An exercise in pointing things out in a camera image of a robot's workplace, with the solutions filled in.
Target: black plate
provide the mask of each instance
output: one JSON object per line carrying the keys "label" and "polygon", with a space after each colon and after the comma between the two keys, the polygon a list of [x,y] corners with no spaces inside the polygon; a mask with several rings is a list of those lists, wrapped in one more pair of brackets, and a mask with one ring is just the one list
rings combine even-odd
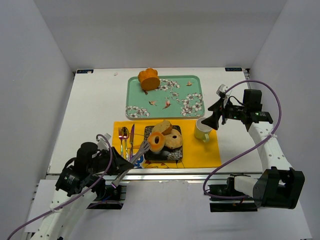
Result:
{"label": "black plate", "polygon": [[[154,126],[146,126],[144,129],[144,140],[147,141],[148,137],[150,136],[152,129]],[[174,125],[173,129],[176,129],[181,133],[181,128],[178,125]],[[147,151],[144,154],[144,159],[145,160],[170,160],[170,161],[180,161],[183,157],[182,154],[182,146],[175,148],[175,149],[170,149],[166,146],[163,147],[163,149],[159,152],[153,152],[151,150]]]}

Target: cup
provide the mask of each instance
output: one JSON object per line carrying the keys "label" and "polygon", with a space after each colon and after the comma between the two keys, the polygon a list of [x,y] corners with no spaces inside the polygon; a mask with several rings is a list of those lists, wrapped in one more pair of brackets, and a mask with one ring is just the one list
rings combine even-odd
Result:
{"label": "cup", "polygon": [[197,139],[200,139],[203,142],[207,143],[210,140],[209,139],[209,134],[212,131],[212,128],[201,123],[201,121],[204,120],[204,119],[206,119],[206,118],[205,117],[201,117],[195,122],[194,136]]}

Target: knife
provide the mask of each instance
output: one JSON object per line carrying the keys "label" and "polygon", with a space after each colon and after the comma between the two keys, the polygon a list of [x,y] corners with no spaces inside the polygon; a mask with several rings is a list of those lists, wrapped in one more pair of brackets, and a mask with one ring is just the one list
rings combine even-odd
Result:
{"label": "knife", "polygon": [[130,132],[130,160],[134,155],[134,137],[135,137],[135,125],[133,124]]}

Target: yellow placemat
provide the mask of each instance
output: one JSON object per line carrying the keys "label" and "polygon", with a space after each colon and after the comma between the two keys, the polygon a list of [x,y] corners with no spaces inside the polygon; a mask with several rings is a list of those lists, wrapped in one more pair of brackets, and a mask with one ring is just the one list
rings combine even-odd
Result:
{"label": "yellow placemat", "polygon": [[[118,128],[127,127],[131,131],[131,127],[134,127],[134,140],[133,145],[139,148],[139,145],[144,140],[144,133],[146,126],[154,126],[162,120],[138,120],[138,121],[115,121],[113,125],[112,146],[120,153],[120,140],[118,138]],[[143,160],[135,165],[138,168],[159,168],[159,169],[191,169],[191,168],[213,168],[221,165],[217,133],[212,130],[210,133],[210,141],[204,143],[202,140],[195,138],[194,129],[196,120],[170,120],[172,125],[178,125],[181,128],[181,134],[183,139],[183,158],[181,161],[172,160]]]}

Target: gray wall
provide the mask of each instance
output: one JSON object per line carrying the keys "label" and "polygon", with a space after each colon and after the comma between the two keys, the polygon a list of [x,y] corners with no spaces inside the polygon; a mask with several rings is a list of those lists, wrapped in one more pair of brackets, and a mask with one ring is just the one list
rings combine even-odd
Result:
{"label": "gray wall", "polygon": [[[257,56],[251,78],[277,92],[283,119],[277,131],[286,158],[305,175],[300,198],[313,239],[320,239],[319,66],[320,1],[289,0]],[[264,109],[278,117],[276,102],[263,92]]]}
{"label": "gray wall", "polygon": [[251,67],[286,0],[34,0],[77,68]]}
{"label": "gray wall", "polygon": [[0,233],[6,239],[26,221],[45,176],[73,79],[32,0],[0,2],[0,73]]}

